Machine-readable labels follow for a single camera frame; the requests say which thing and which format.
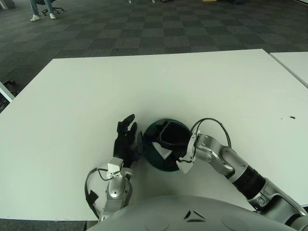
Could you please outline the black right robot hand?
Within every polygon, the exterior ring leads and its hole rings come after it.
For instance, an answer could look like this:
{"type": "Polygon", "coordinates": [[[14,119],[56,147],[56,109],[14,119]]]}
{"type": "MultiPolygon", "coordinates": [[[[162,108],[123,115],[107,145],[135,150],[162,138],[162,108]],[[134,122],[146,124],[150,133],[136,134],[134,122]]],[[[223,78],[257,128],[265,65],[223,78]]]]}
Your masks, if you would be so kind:
{"type": "Polygon", "coordinates": [[[161,119],[154,123],[150,144],[162,158],[164,170],[180,169],[177,162],[186,155],[191,135],[190,129],[177,120],[161,119]]]}

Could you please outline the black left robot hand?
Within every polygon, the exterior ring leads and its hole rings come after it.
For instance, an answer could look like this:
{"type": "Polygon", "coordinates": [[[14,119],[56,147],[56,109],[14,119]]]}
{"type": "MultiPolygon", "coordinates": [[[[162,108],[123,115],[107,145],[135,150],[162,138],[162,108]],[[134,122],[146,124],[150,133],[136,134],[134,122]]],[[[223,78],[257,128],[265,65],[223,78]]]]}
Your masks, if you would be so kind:
{"type": "Polygon", "coordinates": [[[123,167],[130,168],[144,153],[143,133],[137,132],[137,123],[131,114],[117,124],[117,138],[114,143],[113,157],[123,160],[123,167]]]}

